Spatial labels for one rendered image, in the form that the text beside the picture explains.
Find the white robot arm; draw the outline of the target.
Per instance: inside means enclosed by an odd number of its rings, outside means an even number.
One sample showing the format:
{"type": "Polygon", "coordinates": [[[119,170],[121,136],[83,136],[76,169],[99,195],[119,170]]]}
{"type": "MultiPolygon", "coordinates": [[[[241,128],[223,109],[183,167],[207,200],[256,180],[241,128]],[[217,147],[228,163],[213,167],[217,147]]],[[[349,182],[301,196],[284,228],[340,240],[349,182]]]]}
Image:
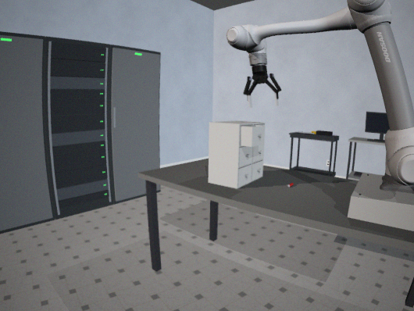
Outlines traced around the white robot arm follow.
{"type": "Polygon", "coordinates": [[[267,37],[353,29],[364,33],[390,128],[384,137],[386,170],[380,189],[414,194],[414,109],[390,26],[391,4],[388,0],[347,2],[348,7],[315,20],[234,26],[227,31],[227,41],[248,52],[250,66],[259,66],[267,64],[267,37]]]}

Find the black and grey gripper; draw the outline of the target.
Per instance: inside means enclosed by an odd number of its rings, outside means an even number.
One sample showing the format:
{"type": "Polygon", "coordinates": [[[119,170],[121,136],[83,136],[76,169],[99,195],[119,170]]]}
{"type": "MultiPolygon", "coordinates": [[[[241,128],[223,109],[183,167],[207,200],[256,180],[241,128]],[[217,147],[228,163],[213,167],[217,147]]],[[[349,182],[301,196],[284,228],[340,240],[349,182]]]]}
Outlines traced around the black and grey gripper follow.
{"type": "Polygon", "coordinates": [[[251,93],[253,92],[255,86],[257,84],[264,84],[264,83],[266,83],[275,92],[274,93],[275,105],[278,106],[279,105],[278,92],[281,91],[281,88],[280,88],[279,84],[277,83],[277,81],[275,80],[273,73],[267,74],[266,66],[265,65],[259,65],[259,66],[253,66],[252,67],[252,74],[253,74],[252,77],[248,77],[247,84],[246,84],[245,89],[244,89],[244,95],[247,95],[247,97],[248,97],[248,107],[252,108],[251,93]],[[274,85],[277,89],[267,80],[268,77],[272,80],[272,82],[274,83],[274,85]],[[254,81],[252,83],[252,86],[250,87],[252,79],[254,81]],[[249,89],[249,87],[250,87],[250,89],[249,89]]]}

